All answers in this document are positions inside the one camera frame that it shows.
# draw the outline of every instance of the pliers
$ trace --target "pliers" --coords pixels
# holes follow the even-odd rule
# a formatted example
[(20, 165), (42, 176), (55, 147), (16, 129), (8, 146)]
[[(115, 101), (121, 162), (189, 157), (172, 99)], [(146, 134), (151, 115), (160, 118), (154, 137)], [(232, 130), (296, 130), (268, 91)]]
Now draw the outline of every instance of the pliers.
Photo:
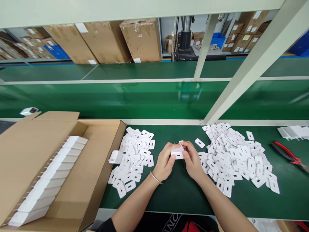
[(298, 157), (296, 157), (288, 148), (283, 146), (281, 143), (274, 141), (274, 143), (271, 143), (270, 146), (272, 149), (274, 149), (279, 155), (282, 157), (286, 158), (288, 161), (290, 161), (291, 164), (298, 165), (302, 170), (305, 172), (309, 173), (309, 168), (306, 167), (303, 163), (302, 160)]

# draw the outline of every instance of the forearm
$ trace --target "forearm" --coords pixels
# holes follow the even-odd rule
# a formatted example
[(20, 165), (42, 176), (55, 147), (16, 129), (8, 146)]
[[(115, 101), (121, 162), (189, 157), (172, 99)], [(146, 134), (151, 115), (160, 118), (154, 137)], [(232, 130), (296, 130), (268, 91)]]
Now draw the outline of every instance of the forearm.
[(257, 231), (245, 215), (217, 188), (206, 174), (197, 182), (225, 232)]
[(112, 216), (117, 232), (134, 231), (158, 185), (159, 183), (149, 174), (144, 182), (124, 201)]

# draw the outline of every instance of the silver bracelet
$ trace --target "silver bracelet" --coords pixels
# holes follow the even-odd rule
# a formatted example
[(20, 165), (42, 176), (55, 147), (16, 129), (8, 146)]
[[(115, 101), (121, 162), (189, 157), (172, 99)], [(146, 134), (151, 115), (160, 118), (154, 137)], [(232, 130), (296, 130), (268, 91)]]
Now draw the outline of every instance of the silver bracelet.
[(154, 175), (154, 174), (152, 174), (152, 171), (150, 171), (150, 174), (152, 175), (152, 177), (153, 177), (156, 181), (158, 181), (158, 182), (159, 182), (159, 184), (163, 184), (161, 181), (159, 181), (159, 180), (155, 177), (155, 175)]

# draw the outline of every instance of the person's left hand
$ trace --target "person's left hand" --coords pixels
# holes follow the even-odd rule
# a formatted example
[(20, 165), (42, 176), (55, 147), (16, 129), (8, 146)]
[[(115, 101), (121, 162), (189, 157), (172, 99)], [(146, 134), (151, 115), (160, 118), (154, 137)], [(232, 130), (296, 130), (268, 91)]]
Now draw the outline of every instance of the person's left hand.
[(169, 156), (173, 149), (180, 146), (180, 144), (172, 144), (168, 142), (160, 152), (157, 164), (152, 172), (159, 181), (166, 180), (171, 174), (176, 156), (172, 155), (170, 158)]

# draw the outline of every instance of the blue plastic crate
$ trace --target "blue plastic crate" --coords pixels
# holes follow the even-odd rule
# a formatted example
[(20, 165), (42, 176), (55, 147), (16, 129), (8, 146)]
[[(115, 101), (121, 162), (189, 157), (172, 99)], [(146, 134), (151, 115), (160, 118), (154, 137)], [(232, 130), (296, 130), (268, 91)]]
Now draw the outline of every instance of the blue plastic crate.
[(60, 47), (60, 45), (55, 46), (44, 46), (44, 48), (49, 51), (56, 59), (67, 60), (70, 57), (65, 53), (65, 51)]
[(289, 50), (298, 56), (309, 56), (309, 31), (304, 34)]
[(221, 33), (216, 32), (213, 34), (210, 44), (216, 44), (221, 49), (223, 46), (224, 40), (225, 40), (225, 36), (222, 35)]

